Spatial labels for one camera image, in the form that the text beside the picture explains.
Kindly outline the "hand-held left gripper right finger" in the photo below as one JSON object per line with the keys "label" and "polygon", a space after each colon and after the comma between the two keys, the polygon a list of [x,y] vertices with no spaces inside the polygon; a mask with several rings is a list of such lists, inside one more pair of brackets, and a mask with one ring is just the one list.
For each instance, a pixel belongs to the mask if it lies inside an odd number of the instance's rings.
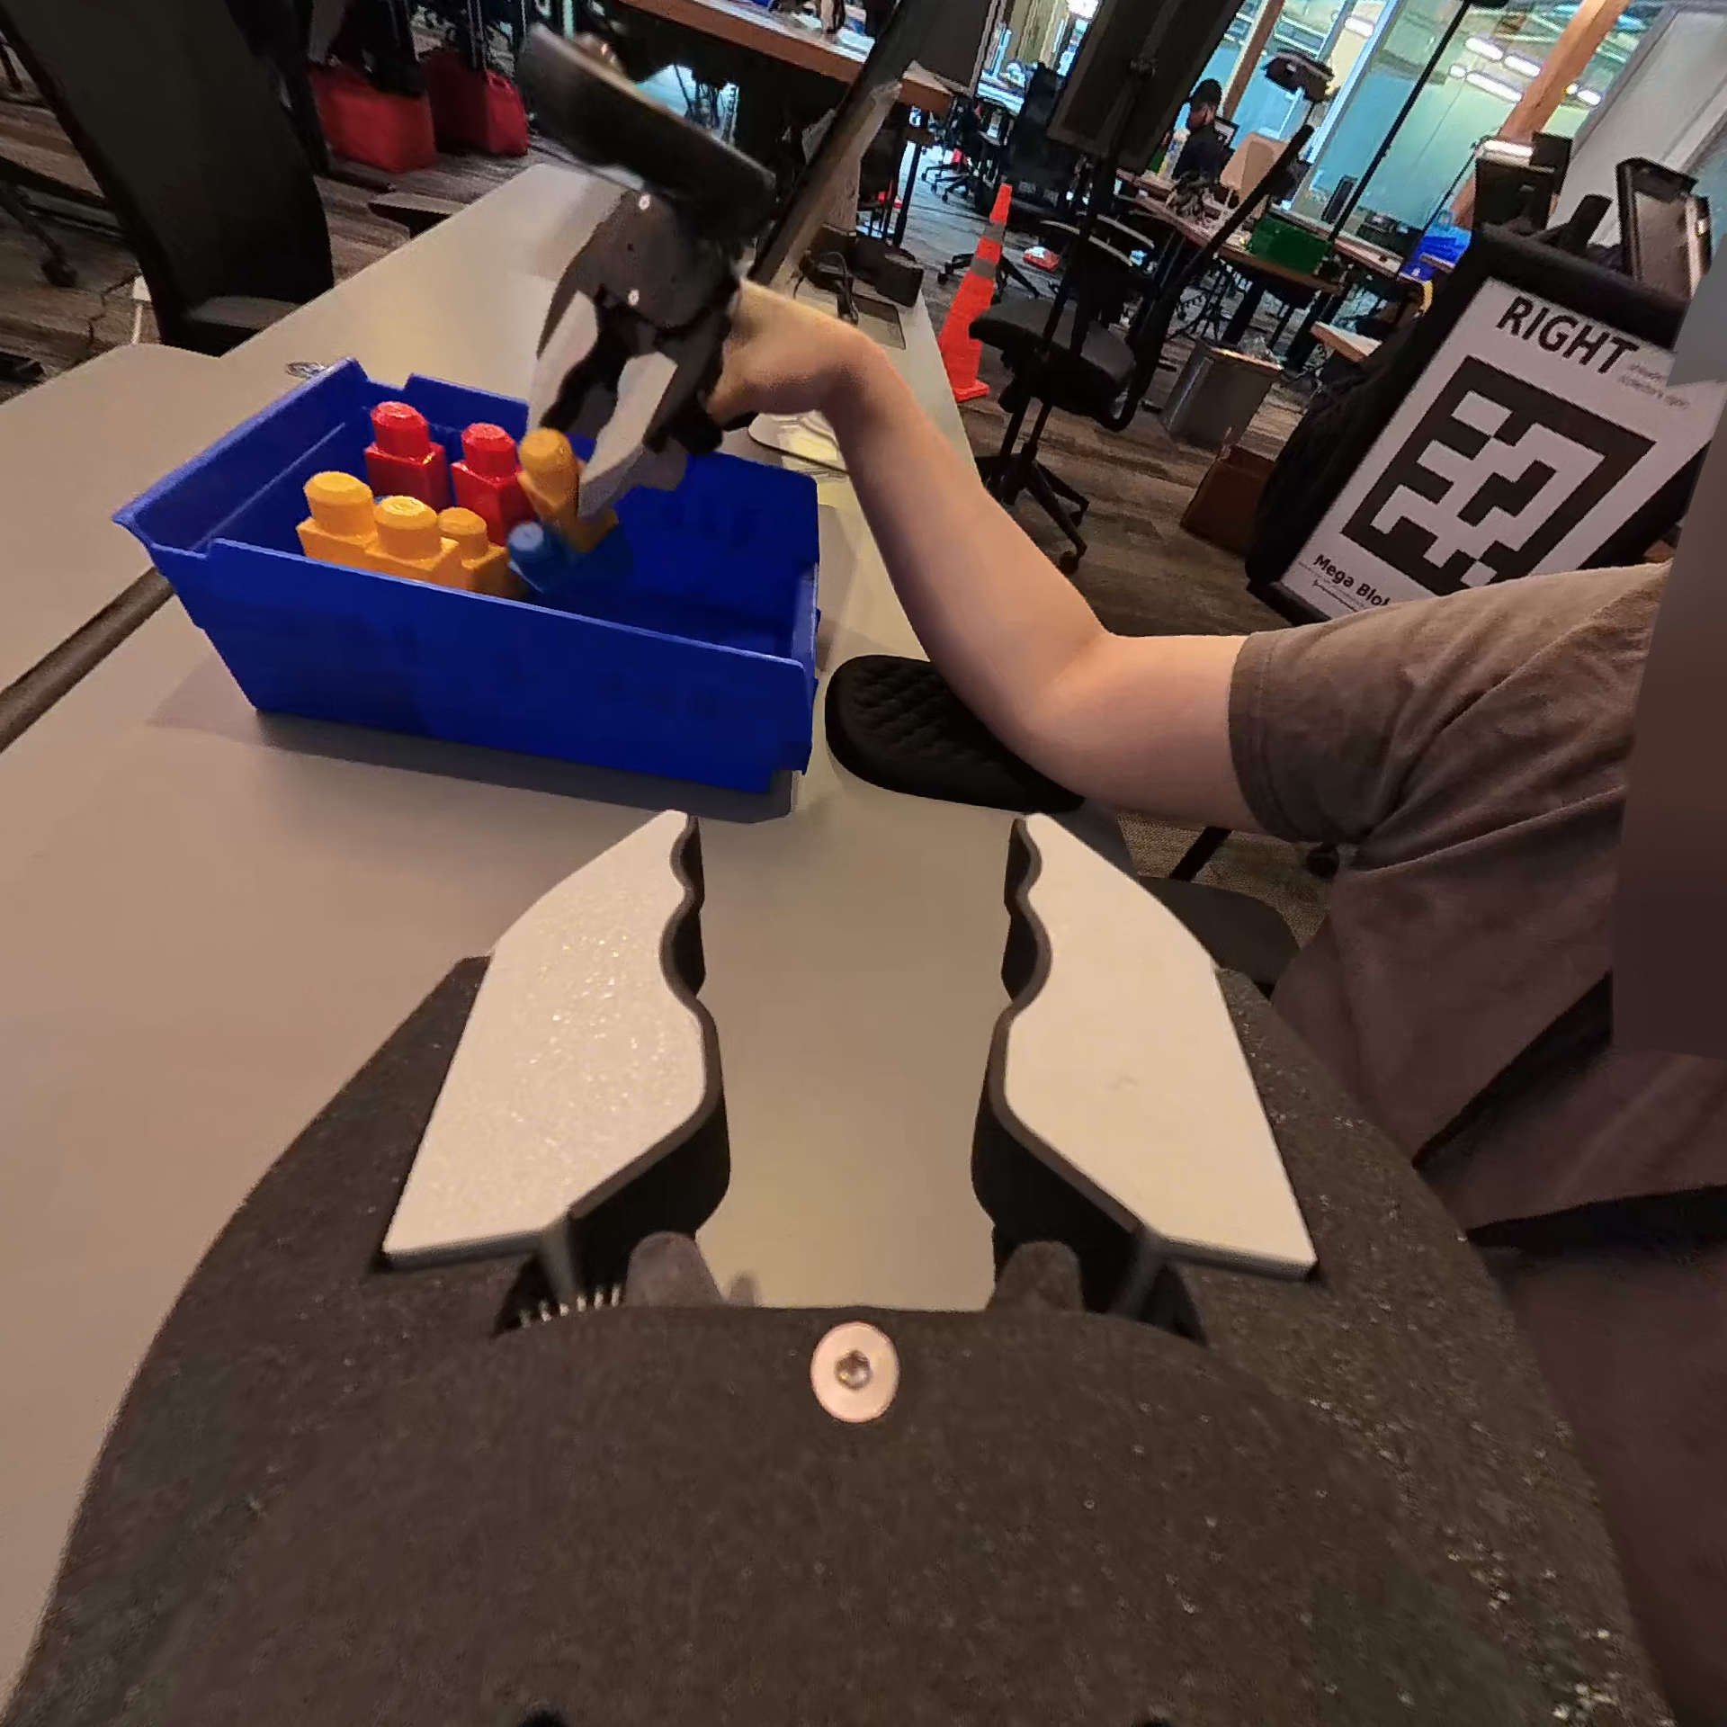
{"label": "hand-held left gripper right finger", "polygon": [[1150,1316],[1183,1266],[1306,1280],[1319,1251],[1199,937],[1040,812],[1012,822],[1003,899],[975,1130],[999,1270],[1061,1245],[1113,1316]]}

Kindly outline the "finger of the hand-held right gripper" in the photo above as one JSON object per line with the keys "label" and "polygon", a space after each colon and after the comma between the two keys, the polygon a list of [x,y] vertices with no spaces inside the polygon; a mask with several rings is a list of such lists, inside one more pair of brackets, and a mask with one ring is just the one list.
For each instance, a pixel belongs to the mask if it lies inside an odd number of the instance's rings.
{"label": "finger of the hand-held right gripper", "polygon": [[637,483],[677,482],[684,455],[665,451],[677,443],[673,424],[689,384],[689,365],[668,351],[590,349],[576,408],[576,431],[593,443],[579,479],[579,520],[599,520]]}
{"label": "finger of the hand-held right gripper", "polygon": [[596,436],[610,421],[610,349],[593,299],[589,248],[557,277],[527,394],[529,427]]}

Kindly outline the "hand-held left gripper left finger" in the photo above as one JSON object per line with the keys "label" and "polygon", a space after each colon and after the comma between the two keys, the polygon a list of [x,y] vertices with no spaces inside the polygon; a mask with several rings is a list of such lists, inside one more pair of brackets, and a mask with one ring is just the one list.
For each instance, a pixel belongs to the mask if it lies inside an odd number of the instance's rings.
{"label": "hand-held left gripper left finger", "polygon": [[668,810],[494,943],[381,1240],[391,1269],[529,1258],[556,1304],[618,1300],[635,1245],[728,1189],[721,1036],[699,992],[699,820]]}

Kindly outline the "blue two-stud block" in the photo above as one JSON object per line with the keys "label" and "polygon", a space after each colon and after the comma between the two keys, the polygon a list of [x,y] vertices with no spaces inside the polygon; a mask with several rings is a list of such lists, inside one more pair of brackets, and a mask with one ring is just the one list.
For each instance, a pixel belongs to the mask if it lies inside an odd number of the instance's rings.
{"label": "blue two-stud block", "polygon": [[527,597],[561,613],[581,613],[593,597],[633,574],[633,548],[622,527],[606,531],[593,548],[581,551],[561,531],[517,524],[506,540],[510,570]]}

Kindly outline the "blue plastic bin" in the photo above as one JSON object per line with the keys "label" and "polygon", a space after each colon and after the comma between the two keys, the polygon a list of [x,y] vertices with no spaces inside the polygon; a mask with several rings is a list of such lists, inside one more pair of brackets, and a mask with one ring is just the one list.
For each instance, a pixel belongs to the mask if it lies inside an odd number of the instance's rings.
{"label": "blue plastic bin", "polygon": [[619,501],[631,564],[567,603],[480,597],[303,556],[304,485],[353,471],[401,398],[455,446],[527,404],[346,358],[116,512],[254,708],[734,791],[805,770],[817,694],[815,478],[691,458]]}

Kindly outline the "person's right forearm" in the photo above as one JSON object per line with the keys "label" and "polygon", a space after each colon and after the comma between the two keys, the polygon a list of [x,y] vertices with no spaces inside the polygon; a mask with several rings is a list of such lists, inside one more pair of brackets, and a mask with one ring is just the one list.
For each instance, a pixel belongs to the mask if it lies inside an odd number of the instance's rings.
{"label": "person's right forearm", "polygon": [[821,413],[930,662],[1051,782],[1174,826],[1259,831],[1228,699],[1242,638],[1109,632],[882,351],[835,342]]}

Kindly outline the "person's right hand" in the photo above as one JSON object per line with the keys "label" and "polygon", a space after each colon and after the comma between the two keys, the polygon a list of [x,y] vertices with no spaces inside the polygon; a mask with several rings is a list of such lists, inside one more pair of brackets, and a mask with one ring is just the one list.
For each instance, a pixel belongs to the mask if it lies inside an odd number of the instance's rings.
{"label": "person's right hand", "polygon": [[705,411],[717,426],[817,413],[846,434],[898,383],[885,351],[840,316],[744,281]]}

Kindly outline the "red crate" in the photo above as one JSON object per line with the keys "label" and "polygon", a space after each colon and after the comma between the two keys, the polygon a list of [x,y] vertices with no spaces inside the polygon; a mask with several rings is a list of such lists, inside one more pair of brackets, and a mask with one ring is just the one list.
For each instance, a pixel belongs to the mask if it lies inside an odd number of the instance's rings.
{"label": "red crate", "polygon": [[529,155],[525,98],[505,74],[476,70],[447,48],[425,53],[422,71],[440,150],[494,159]]}
{"label": "red crate", "polygon": [[434,167],[440,159],[434,114],[423,92],[377,89],[346,66],[308,66],[323,137],[336,159],[387,175]]}

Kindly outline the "orange traffic cone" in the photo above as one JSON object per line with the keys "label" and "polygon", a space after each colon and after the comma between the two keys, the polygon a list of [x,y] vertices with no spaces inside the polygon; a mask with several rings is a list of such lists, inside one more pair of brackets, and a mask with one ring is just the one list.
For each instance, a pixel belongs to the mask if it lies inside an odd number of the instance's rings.
{"label": "orange traffic cone", "polygon": [[984,234],[968,260],[968,270],[961,277],[959,292],[935,340],[943,368],[956,404],[988,397],[988,384],[980,377],[984,344],[975,335],[975,323],[995,304],[1010,201],[1010,182],[1001,182]]}

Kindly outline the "black upright panel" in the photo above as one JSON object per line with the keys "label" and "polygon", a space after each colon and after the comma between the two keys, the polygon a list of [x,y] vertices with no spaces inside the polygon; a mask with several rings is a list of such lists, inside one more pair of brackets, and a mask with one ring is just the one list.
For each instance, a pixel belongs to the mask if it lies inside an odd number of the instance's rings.
{"label": "black upright panel", "polygon": [[311,162],[227,5],[2,14],[139,260],[163,344],[220,358],[334,290]]}

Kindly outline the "black wrist rest pad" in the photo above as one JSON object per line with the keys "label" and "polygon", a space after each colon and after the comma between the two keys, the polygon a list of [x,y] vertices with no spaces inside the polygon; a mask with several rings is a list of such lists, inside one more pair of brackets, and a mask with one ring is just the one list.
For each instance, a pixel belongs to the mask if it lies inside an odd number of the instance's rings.
{"label": "black wrist rest pad", "polygon": [[1073,814],[1086,802],[1003,746],[923,660],[840,664],[825,726],[835,762],[885,791],[1016,814]]}

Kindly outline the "black tilted panel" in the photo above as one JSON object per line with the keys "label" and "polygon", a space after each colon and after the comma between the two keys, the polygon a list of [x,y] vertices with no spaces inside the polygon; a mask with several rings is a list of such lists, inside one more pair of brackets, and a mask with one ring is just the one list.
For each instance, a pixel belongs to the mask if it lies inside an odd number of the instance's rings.
{"label": "black tilted panel", "polygon": [[1047,123],[1049,139],[1143,170],[1172,131],[1239,2],[1103,2]]}

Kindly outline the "grey trash can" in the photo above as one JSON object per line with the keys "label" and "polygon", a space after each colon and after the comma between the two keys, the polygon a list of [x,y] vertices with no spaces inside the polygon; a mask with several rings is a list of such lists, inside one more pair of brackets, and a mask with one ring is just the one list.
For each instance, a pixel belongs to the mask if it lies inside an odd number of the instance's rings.
{"label": "grey trash can", "polygon": [[1242,439],[1282,379],[1273,358],[1202,340],[1157,411],[1159,424],[1172,439],[1218,453]]}

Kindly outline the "brown box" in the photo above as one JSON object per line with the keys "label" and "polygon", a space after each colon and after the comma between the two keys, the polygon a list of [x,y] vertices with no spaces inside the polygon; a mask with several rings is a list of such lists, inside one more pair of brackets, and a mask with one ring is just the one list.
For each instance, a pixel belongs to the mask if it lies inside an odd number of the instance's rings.
{"label": "brown box", "polygon": [[1180,528],[1209,546],[1245,556],[1254,538],[1254,520],[1276,458],[1242,445],[1218,451],[1191,501]]}

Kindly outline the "black-white marker sign stand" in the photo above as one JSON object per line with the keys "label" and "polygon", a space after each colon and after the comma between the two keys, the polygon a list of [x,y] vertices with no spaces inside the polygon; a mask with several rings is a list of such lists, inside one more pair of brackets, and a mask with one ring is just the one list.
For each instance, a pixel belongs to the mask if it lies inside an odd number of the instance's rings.
{"label": "black-white marker sign stand", "polygon": [[1635,564],[1672,536],[1721,383],[1673,383],[1692,300],[1492,228],[1366,379],[1289,436],[1249,591],[1287,620]]}

